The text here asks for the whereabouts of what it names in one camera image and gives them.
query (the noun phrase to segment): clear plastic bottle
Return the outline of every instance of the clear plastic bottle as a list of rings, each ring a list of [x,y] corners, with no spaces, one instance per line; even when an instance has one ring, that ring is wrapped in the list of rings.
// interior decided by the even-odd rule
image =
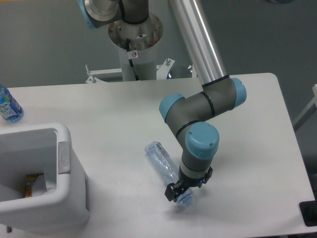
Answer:
[[[23,117],[23,110],[9,90],[0,84],[0,115],[8,122],[17,122]]]
[[[146,146],[144,150],[154,168],[162,177],[165,186],[178,181],[178,167],[175,166],[170,155],[162,147],[161,143],[154,141]],[[191,205],[193,202],[192,193],[192,190],[188,189],[184,194],[178,197],[177,203],[185,206]]]

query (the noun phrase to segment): white tabletop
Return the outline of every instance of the white tabletop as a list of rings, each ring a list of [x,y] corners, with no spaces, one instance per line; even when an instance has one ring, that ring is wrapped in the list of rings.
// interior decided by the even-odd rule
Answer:
[[[73,149],[89,180],[87,224],[48,237],[258,237],[307,233],[299,203],[314,196],[278,81],[273,74],[239,75],[246,102],[209,120],[220,144],[213,175],[194,188],[194,204],[179,210],[144,148],[159,141],[176,164],[181,147],[164,123],[161,100],[201,91],[198,79],[98,83],[10,91],[25,110],[16,124],[59,121],[71,132]],[[35,237],[13,229],[1,237]]]

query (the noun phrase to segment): dark gray cylinder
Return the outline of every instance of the dark gray cylinder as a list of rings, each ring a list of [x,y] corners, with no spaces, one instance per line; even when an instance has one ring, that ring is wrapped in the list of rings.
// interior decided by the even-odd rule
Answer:
[[[122,20],[129,24],[140,24],[149,16],[149,0],[122,0]]]

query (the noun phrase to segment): metal pole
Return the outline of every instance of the metal pole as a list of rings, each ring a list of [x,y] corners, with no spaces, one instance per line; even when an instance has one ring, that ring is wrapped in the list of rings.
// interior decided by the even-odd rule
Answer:
[[[199,0],[169,0],[201,84],[227,73]]]

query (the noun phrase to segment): bolt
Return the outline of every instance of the bolt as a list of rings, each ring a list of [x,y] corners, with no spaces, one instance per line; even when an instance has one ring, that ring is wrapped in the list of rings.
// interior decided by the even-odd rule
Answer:
[[[87,74],[89,75],[90,74],[90,70],[88,69],[88,65],[85,65],[85,66],[86,66]]]
[[[171,63],[172,61],[170,60],[170,58],[166,59],[166,65],[169,66],[169,63]]]
[[[91,75],[91,77],[93,78],[93,83],[96,83],[97,81],[96,81],[95,77],[93,75]]]

